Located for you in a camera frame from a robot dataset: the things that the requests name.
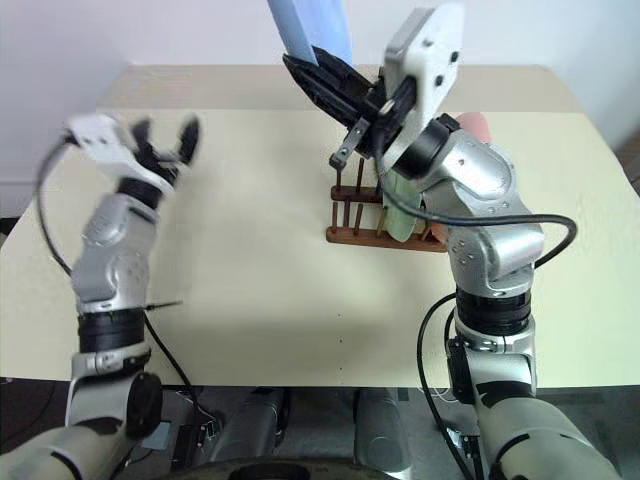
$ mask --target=table surface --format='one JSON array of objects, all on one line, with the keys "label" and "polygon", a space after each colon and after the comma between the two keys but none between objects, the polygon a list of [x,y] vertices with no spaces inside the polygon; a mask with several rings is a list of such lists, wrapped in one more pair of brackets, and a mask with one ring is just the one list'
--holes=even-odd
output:
[{"label": "table surface", "polygon": [[[295,89],[283,89],[283,69],[265,87],[261,67],[224,68],[217,71],[228,74],[220,80],[225,88],[254,82],[274,94],[249,108],[236,89],[237,103],[229,96],[200,98],[205,108],[194,111],[189,103],[200,90],[185,85],[209,78],[210,71],[183,76],[176,87],[167,81],[170,75],[158,80],[149,71],[130,70],[102,104],[125,121],[150,115],[160,148],[174,145],[189,113],[202,123],[193,169],[159,211],[149,301],[184,301],[151,314],[159,335],[197,384],[416,386],[418,325],[426,309],[454,288],[447,255],[327,243],[335,179],[327,158],[344,129]],[[515,90],[527,86],[510,83],[509,75],[541,75],[539,69],[523,72],[503,67],[491,75]],[[640,383],[634,368],[640,199],[551,74],[542,76],[559,89],[560,100],[510,92],[511,107],[499,88],[482,98],[474,93],[474,78],[486,76],[486,70],[463,68],[460,83],[471,93],[454,91],[458,101],[447,110],[476,110],[493,95],[497,108],[482,110],[494,143],[516,165],[523,200],[532,211],[568,215],[580,228],[570,249],[536,274],[539,385]],[[172,93],[163,96],[158,82],[170,84]],[[290,100],[283,108],[274,105],[279,95]],[[186,108],[177,108],[180,101]],[[356,169],[349,167],[345,184]],[[365,177],[373,182],[370,165]],[[82,227],[99,198],[112,188],[78,150],[69,150],[52,172],[46,210],[68,261],[80,252]],[[376,208],[365,207],[363,226],[375,222]],[[34,213],[30,206],[0,252],[0,375],[64,380],[77,348],[74,296],[48,255]],[[545,233],[547,248],[564,234],[554,226]],[[434,386],[448,383],[442,348],[448,311],[434,317],[425,341]],[[149,369],[166,383],[179,383],[152,347]]]}]

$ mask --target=wooden rack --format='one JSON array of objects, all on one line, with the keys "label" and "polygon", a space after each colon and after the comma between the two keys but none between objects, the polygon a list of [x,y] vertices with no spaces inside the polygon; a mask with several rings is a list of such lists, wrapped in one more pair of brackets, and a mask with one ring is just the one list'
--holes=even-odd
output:
[{"label": "wooden rack", "polygon": [[[381,210],[375,229],[360,228],[362,211],[365,204],[382,204],[382,194],[378,187],[363,187],[362,174],[364,158],[358,164],[358,177],[355,186],[342,185],[342,173],[337,172],[336,184],[331,187],[333,208],[331,212],[331,226],[327,228],[326,238],[331,243],[347,245],[361,245],[365,247],[398,248],[403,250],[420,250],[427,252],[446,252],[447,247],[440,243],[431,233],[431,226],[427,224],[421,232],[414,232],[406,242],[399,242],[384,230],[386,208]],[[342,226],[338,226],[338,202],[344,202]],[[353,228],[350,227],[349,217],[351,204],[357,203],[356,219]]]}]

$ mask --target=floor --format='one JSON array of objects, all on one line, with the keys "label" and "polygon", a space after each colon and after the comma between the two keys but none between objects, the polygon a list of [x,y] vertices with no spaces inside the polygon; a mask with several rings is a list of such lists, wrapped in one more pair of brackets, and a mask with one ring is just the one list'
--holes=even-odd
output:
[{"label": "floor", "polygon": [[[37,433],[64,421],[68,384],[35,380],[2,379],[0,451],[7,452]],[[199,398],[208,411],[227,419],[240,406],[251,388],[206,387]],[[409,437],[417,479],[458,479],[446,447],[427,411],[422,392],[392,389],[398,399],[401,418]],[[288,457],[341,457],[353,455],[352,388],[296,388],[284,440],[274,452]],[[544,390],[541,397],[557,405],[627,480],[640,480],[640,386]],[[43,405],[49,406],[37,421]],[[436,398],[443,418],[451,427],[468,433],[474,430],[470,407],[445,403]],[[182,395],[165,390],[163,420],[170,421],[165,450],[136,448],[134,462],[119,479],[150,479],[169,472],[173,447],[180,425],[189,422],[190,404]]]}]

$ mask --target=beige table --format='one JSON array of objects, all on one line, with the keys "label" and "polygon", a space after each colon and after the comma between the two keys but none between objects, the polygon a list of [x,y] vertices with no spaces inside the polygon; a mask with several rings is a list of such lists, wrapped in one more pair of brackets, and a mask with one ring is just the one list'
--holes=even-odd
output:
[{"label": "beige table", "polygon": [[[126,120],[151,115],[162,147],[200,108],[194,168],[160,209],[149,295],[185,301],[151,320],[194,383],[417,385],[416,332],[428,306],[453,290],[448,259],[325,242],[334,181],[327,158],[344,130],[314,110],[281,67],[132,67],[103,107]],[[540,386],[640,383],[640,200],[594,127],[537,68],[463,68],[445,109],[484,111],[495,143],[512,155],[527,205],[580,227],[575,244],[536,275]],[[53,172],[49,223],[69,261],[111,189],[77,150]],[[374,221],[375,211],[365,211],[363,223]],[[547,248],[563,235],[560,227],[545,232]],[[47,254],[33,207],[0,261],[0,375],[68,379],[77,348],[73,293]],[[425,342],[434,386],[447,383],[447,312]],[[157,348],[149,368],[178,383]]]}]

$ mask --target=white wall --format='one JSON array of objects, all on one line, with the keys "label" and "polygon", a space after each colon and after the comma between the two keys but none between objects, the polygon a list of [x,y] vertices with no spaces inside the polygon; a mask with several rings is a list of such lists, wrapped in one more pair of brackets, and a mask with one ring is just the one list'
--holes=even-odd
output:
[{"label": "white wall", "polygon": [[0,0],[0,217],[28,205],[39,160],[126,65],[79,0]]},{"label": "white wall", "polygon": [[[354,62],[379,63],[409,11],[438,3],[346,0]],[[550,67],[613,148],[640,126],[640,0],[464,3],[464,62]],[[266,0],[1,5],[0,191],[6,190],[6,178],[31,178],[34,159],[55,137],[52,126],[72,111],[90,109],[123,60],[264,64],[279,63],[282,54]]]},{"label": "white wall", "polygon": [[[378,63],[416,5],[346,0],[355,63]],[[550,67],[612,147],[640,124],[640,0],[467,0],[463,61]],[[278,63],[266,0],[112,0],[90,6],[139,64]],[[148,29],[142,29],[141,19]]]}]

